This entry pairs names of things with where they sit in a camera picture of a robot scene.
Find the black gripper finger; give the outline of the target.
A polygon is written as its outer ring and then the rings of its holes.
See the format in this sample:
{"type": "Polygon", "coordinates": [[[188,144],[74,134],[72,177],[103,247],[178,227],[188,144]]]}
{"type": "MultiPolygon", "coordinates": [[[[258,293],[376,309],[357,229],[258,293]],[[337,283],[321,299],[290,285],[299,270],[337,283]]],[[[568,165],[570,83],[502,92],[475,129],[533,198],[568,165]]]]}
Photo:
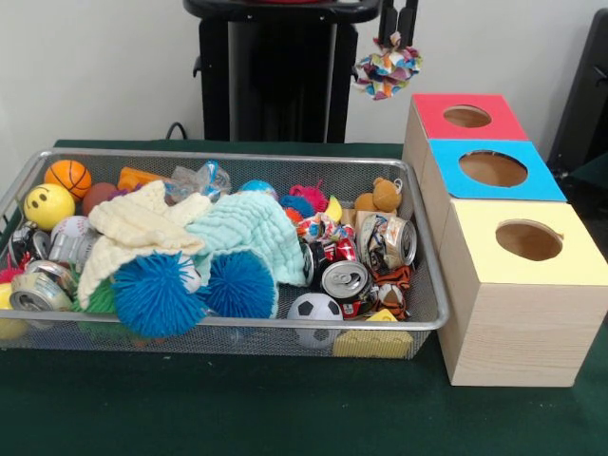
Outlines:
{"type": "Polygon", "coordinates": [[[381,5],[378,28],[378,44],[380,47],[391,47],[391,35],[397,26],[397,10],[393,0],[383,0],[381,5]]]}
{"type": "Polygon", "coordinates": [[[397,31],[400,33],[400,48],[412,46],[418,10],[418,0],[407,0],[398,16],[397,31]]]}

